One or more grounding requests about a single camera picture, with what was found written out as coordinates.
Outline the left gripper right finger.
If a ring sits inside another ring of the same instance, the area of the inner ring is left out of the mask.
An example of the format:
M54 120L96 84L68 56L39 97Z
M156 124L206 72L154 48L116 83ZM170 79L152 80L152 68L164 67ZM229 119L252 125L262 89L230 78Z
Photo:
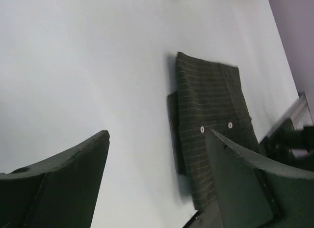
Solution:
M213 184L226 228L312 228L314 173L206 132Z

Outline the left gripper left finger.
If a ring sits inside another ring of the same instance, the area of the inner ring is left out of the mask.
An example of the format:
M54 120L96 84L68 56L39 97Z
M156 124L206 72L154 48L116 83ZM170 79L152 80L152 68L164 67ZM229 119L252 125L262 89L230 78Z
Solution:
M102 130L82 143L0 175L2 228L89 228L109 150Z

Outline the dark striped long sleeve shirt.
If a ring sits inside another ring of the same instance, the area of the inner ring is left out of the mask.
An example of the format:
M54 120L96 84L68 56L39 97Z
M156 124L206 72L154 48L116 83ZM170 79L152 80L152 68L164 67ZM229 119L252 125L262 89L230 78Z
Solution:
M180 149L194 208L205 211L216 194L206 150L206 131L213 129L258 152L239 68L179 52L175 62Z

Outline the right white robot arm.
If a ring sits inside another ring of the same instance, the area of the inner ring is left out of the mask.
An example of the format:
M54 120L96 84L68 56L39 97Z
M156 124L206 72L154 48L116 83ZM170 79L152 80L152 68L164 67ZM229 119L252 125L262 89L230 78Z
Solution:
M296 168L314 170L314 127L295 129L291 118L275 125L260 143L260 154Z

